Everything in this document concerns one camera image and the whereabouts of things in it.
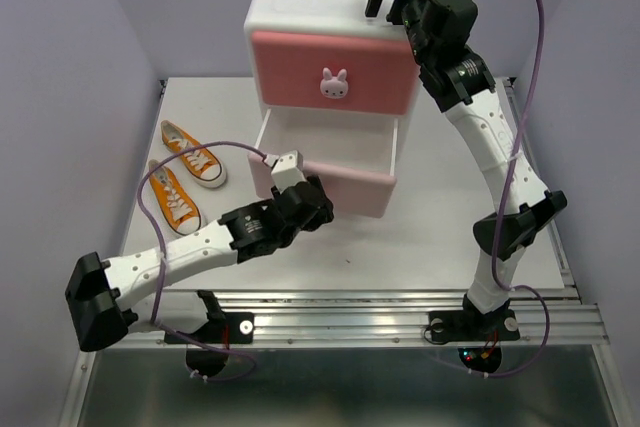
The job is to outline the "dark pink top drawer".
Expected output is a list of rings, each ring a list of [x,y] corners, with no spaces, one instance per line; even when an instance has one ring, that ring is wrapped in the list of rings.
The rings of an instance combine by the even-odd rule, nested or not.
[[[412,102],[417,66],[405,41],[270,31],[256,31],[250,40],[267,105],[401,116]],[[324,67],[334,75],[347,70],[344,98],[321,94]]]

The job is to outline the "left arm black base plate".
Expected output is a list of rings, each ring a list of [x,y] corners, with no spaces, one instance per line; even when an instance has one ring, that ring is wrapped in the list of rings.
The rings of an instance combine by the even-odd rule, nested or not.
[[[251,375],[257,361],[233,349],[253,343],[255,316],[251,312],[226,312],[224,319],[208,321],[192,334],[166,332],[168,345],[185,345],[189,375],[204,383],[240,380]]]

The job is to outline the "light pink bottom drawer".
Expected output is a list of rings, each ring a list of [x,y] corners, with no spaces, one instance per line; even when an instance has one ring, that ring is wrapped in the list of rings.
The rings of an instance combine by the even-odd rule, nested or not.
[[[272,107],[256,148],[300,152],[303,171],[319,176],[335,211],[380,218],[397,182],[398,129],[393,116]]]

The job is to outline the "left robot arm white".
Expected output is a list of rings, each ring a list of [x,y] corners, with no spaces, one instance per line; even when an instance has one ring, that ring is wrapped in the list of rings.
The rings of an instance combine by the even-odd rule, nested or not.
[[[64,296],[81,351],[111,347],[137,327],[163,329],[164,319],[153,314],[163,287],[271,255],[334,219],[333,203],[315,175],[272,194],[162,247],[110,259],[95,252],[80,257]]]

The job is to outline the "pink bunny knob top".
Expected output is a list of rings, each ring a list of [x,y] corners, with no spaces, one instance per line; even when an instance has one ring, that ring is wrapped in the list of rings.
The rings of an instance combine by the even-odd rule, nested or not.
[[[344,98],[349,91],[347,75],[348,72],[346,69],[340,69],[339,72],[334,75],[328,67],[324,67],[320,82],[321,94],[329,99]]]

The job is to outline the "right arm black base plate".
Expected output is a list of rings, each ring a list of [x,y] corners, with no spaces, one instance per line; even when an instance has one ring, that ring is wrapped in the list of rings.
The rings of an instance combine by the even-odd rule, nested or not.
[[[521,335],[510,309],[489,314],[460,309],[429,312],[423,338],[436,346],[458,344],[462,366],[489,377],[497,373],[502,362],[500,343],[518,341]]]

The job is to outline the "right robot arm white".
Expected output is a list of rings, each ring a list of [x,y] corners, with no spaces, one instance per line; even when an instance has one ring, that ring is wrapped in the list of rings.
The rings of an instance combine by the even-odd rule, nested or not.
[[[368,0],[366,16],[376,16],[382,1]],[[495,327],[526,248],[567,205],[565,194],[550,190],[531,167],[494,77],[467,44],[477,16],[473,0],[393,0],[386,17],[404,28],[423,87],[461,135],[494,204],[494,213],[473,226],[480,256],[460,313],[472,337]]]

